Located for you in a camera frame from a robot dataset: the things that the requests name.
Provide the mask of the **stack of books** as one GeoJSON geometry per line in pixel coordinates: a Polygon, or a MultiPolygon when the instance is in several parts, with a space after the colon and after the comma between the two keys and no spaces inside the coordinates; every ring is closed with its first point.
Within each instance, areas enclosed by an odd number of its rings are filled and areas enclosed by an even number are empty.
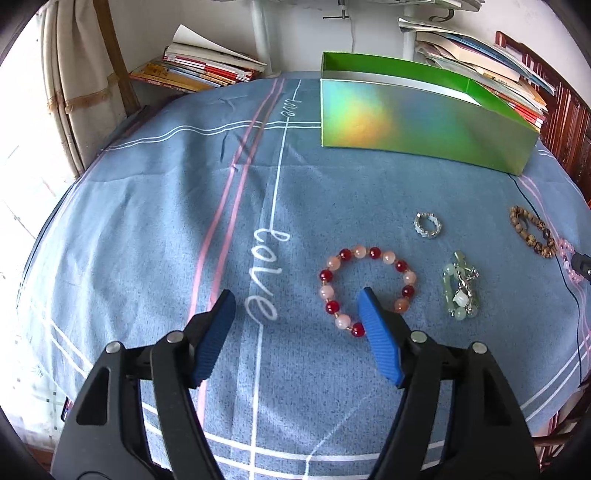
{"type": "Polygon", "coordinates": [[[504,100],[540,131],[549,116],[546,98],[556,88],[507,50],[435,23],[401,17],[403,33],[416,35],[416,53],[439,68],[468,77],[504,100]]]}
{"type": "Polygon", "coordinates": [[[232,51],[180,24],[160,57],[133,70],[132,80],[182,93],[249,83],[267,64],[232,51]]]}

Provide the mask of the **right stack of books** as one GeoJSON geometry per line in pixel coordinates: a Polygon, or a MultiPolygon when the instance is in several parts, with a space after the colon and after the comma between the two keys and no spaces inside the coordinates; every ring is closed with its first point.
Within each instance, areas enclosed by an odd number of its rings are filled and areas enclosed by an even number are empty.
{"type": "Polygon", "coordinates": [[[507,50],[435,23],[401,17],[403,33],[416,35],[416,53],[439,68],[468,77],[504,100],[540,131],[549,116],[546,98],[556,88],[507,50]]]}

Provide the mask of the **green holographic box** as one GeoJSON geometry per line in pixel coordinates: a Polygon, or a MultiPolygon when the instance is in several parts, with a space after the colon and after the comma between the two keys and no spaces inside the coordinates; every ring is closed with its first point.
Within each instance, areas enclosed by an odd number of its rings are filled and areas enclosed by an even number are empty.
{"type": "Polygon", "coordinates": [[[519,175],[539,139],[476,81],[398,58],[325,52],[320,97],[325,147],[435,157],[519,175]]]}

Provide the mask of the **blue striped bed sheet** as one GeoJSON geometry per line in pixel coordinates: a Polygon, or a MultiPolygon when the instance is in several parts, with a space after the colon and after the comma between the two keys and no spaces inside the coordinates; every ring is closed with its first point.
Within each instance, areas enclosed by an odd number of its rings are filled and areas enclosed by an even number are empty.
{"type": "Polygon", "coordinates": [[[589,374],[590,287],[525,244],[516,205],[589,251],[589,208],[542,145],[516,177],[322,147],[312,79],[183,96],[118,134],[61,199],[17,319],[74,397],[107,343],[152,343],[231,290],[235,322],[194,398],[224,475],[361,479],[401,394],[325,312],[320,273],[342,249],[405,260],[418,278],[408,324],[485,343],[532,431],[589,374]]]}

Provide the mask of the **left stack of books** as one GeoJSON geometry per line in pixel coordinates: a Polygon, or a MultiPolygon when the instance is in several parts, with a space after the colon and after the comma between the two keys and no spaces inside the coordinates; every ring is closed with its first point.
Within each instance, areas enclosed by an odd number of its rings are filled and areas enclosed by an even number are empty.
{"type": "Polygon", "coordinates": [[[160,57],[133,70],[132,80],[182,93],[249,83],[267,64],[232,51],[180,24],[160,57]]]}

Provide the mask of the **white desk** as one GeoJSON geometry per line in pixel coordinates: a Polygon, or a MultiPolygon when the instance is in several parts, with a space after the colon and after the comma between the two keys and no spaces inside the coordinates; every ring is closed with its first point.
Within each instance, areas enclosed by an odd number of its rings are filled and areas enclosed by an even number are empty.
{"type": "Polygon", "coordinates": [[[256,56],[267,75],[318,72],[325,52],[411,60],[415,34],[401,17],[446,24],[477,13],[482,1],[250,1],[256,56]]]}

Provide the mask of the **beige curtain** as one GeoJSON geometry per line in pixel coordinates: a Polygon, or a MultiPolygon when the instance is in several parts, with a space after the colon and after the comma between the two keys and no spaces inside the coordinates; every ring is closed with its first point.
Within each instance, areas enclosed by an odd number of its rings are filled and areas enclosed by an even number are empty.
{"type": "Polygon", "coordinates": [[[48,111],[75,177],[140,109],[107,1],[49,1],[41,9],[48,111]]]}

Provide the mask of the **dark red wooden headboard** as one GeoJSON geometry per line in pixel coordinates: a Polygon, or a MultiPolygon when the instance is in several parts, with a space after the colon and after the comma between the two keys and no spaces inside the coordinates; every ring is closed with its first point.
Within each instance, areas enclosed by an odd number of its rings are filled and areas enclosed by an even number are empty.
{"type": "Polygon", "coordinates": [[[516,53],[526,66],[555,88],[554,95],[539,88],[548,109],[541,141],[590,204],[590,106],[561,74],[525,44],[501,31],[496,32],[495,43],[516,53]]]}

